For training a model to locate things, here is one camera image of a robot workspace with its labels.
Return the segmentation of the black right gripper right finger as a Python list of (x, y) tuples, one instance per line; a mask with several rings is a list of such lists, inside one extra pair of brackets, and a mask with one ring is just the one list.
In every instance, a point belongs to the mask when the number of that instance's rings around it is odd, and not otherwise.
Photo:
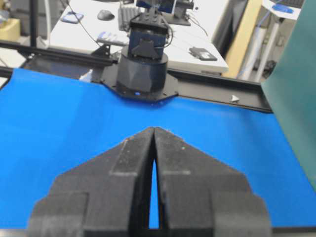
[(160, 225), (168, 237), (269, 237), (264, 201), (246, 176), (155, 129)]

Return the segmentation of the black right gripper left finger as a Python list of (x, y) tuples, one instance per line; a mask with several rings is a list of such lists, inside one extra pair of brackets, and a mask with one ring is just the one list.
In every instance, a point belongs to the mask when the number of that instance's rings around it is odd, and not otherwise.
[(30, 237), (130, 237), (149, 226), (154, 129), (58, 175), (28, 221)]

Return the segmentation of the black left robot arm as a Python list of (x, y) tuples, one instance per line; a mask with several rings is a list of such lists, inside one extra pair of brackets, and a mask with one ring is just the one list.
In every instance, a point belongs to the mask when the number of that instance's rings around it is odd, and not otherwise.
[(173, 30), (162, 15), (174, 4), (163, 0), (136, 2), (145, 10), (129, 22), (129, 44), (121, 52), (114, 87), (117, 93), (148, 100), (177, 95), (178, 80), (167, 73), (164, 53), (173, 40)]

